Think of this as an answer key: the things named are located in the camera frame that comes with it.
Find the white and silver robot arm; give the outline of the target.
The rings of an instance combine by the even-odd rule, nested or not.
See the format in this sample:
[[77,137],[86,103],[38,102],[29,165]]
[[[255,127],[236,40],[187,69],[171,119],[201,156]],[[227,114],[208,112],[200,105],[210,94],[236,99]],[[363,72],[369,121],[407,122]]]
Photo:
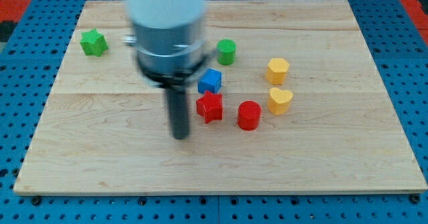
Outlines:
[[141,72],[162,88],[184,88],[213,55],[205,37],[205,0],[125,0]]

